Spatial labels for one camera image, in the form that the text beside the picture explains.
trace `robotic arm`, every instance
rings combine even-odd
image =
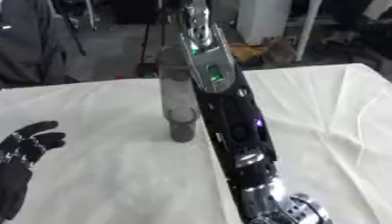
[[[181,45],[209,136],[241,219],[249,224],[332,224],[308,195],[289,195],[270,134],[204,0],[177,2]]]

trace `table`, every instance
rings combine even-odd
[[[389,223],[391,84],[360,64],[246,76],[289,190],[319,199],[337,224]],[[170,140],[157,80],[0,92],[0,137],[47,119],[68,145],[38,163],[12,224],[240,223],[204,127]]]

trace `person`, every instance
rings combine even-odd
[[[32,166],[49,150],[66,144],[65,133],[47,132],[58,126],[56,121],[36,122],[0,143],[0,224],[13,220],[24,204]]]
[[[65,64],[46,0],[0,0],[0,88],[64,84]]]

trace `cylindrical container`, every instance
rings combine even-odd
[[[164,117],[171,138],[184,143],[195,136],[200,117],[193,92],[191,72],[179,45],[166,46],[157,56]]]

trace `glove finger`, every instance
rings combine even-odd
[[[28,138],[39,132],[55,129],[57,126],[59,126],[59,123],[56,121],[36,122],[34,124],[27,125],[22,129],[17,130],[16,132],[22,137]]]
[[[19,153],[30,163],[35,164],[47,151],[64,146],[66,144],[62,140],[64,136],[64,133],[48,133],[36,136],[35,140],[29,138],[20,143]]]
[[[38,140],[38,143],[43,145],[48,151],[50,149],[59,148],[63,146],[59,143],[62,142],[64,137],[66,137],[66,134],[61,132],[52,132],[52,133],[36,135],[34,137]]]

